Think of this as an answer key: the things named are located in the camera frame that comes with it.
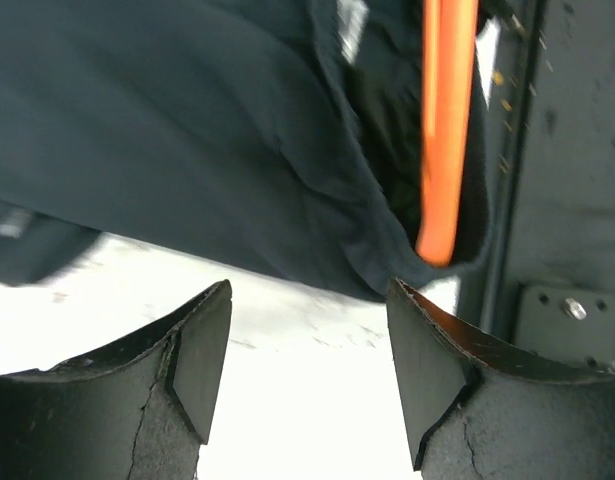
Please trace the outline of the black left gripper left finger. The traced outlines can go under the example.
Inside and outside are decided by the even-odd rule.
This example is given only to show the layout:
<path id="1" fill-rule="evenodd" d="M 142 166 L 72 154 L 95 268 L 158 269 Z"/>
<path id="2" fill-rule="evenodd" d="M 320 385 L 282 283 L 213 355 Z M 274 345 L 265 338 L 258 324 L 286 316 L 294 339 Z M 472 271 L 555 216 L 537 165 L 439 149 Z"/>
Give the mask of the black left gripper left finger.
<path id="1" fill-rule="evenodd" d="M 193 479 L 231 324 L 220 281 L 47 370 L 0 375 L 0 479 Z"/>

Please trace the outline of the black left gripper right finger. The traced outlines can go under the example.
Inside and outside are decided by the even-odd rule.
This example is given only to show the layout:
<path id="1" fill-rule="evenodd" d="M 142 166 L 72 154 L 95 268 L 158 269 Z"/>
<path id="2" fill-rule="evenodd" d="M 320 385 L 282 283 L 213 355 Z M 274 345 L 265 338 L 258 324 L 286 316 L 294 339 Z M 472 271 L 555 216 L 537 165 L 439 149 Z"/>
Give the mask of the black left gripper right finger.
<path id="1" fill-rule="evenodd" d="M 405 282 L 387 319 L 413 469 L 426 479 L 615 479 L 615 373 L 519 349 Z"/>

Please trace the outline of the dark navy shorts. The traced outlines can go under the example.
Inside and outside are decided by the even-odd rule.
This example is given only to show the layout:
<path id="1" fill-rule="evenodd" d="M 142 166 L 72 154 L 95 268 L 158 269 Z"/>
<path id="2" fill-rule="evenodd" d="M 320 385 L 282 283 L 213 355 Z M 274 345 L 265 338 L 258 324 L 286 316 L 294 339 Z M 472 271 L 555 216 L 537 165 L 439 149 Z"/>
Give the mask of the dark navy shorts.
<path id="1" fill-rule="evenodd" d="M 449 263 L 421 258 L 419 1 L 0 1 L 0 282 L 104 233 L 381 301 L 483 258 L 474 85 Z"/>

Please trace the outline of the orange hanger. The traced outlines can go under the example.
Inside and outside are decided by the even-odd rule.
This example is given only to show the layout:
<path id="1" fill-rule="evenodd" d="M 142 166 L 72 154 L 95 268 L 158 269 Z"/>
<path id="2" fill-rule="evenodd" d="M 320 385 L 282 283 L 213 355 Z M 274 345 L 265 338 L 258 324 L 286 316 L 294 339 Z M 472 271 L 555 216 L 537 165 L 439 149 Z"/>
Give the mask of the orange hanger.
<path id="1" fill-rule="evenodd" d="M 478 2 L 423 2 L 421 224 L 417 254 L 435 266 L 455 248 Z"/>

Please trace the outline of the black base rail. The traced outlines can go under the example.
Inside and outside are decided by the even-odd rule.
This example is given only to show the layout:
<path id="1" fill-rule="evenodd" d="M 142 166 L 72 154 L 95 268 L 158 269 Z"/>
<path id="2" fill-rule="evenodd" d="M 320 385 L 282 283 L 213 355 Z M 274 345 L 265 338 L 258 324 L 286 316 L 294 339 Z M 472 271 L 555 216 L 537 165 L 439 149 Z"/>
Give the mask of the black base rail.
<path id="1" fill-rule="evenodd" d="M 615 0 L 517 1 L 490 82 L 494 230 L 457 313 L 514 346 L 615 373 Z"/>

